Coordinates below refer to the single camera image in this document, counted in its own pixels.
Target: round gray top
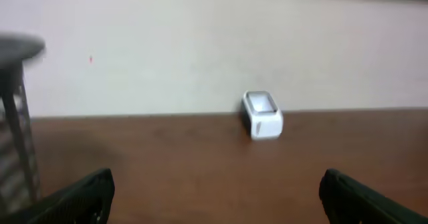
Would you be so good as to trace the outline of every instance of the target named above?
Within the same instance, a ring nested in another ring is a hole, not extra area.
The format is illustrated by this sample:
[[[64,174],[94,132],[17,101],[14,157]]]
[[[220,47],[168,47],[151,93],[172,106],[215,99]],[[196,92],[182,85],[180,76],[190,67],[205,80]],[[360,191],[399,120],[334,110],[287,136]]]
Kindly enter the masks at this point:
[[[44,48],[44,41],[38,37],[0,33],[0,70],[21,64],[23,60],[36,56]]]

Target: wall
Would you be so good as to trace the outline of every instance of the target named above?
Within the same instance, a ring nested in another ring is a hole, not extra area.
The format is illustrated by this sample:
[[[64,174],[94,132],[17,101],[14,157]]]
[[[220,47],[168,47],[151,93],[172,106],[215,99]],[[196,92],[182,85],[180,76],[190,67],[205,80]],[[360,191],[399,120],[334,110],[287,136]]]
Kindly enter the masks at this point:
[[[0,0],[36,33],[33,116],[428,105],[426,0]]]

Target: brown wooden surface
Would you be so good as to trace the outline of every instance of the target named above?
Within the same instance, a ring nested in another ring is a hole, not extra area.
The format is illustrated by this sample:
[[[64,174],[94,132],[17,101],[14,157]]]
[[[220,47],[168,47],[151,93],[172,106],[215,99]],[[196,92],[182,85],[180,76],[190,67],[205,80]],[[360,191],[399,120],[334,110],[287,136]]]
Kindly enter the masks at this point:
[[[428,215],[428,111],[286,114],[252,142],[237,116],[36,120],[48,195],[103,166],[109,223],[327,223],[318,185],[334,167]]]

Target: white container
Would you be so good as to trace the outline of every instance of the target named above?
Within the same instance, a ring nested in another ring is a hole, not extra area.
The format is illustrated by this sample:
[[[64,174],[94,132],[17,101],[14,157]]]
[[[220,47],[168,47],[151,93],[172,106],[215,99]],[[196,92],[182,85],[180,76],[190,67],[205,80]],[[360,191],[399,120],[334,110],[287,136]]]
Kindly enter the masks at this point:
[[[247,91],[242,98],[245,127],[253,140],[278,138],[284,117],[267,91]]]

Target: striped gray object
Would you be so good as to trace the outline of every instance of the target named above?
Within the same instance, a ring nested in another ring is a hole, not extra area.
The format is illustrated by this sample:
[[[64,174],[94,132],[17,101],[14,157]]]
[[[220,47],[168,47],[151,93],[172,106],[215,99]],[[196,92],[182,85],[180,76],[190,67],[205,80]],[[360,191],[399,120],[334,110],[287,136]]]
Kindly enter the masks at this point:
[[[14,140],[4,107],[0,105],[0,216],[28,207],[41,197],[27,100],[22,83],[16,89],[13,99],[18,109],[24,145],[20,146]],[[25,161],[19,157],[18,148],[25,149]],[[26,171],[30,172],[32,179],[25,178]]]

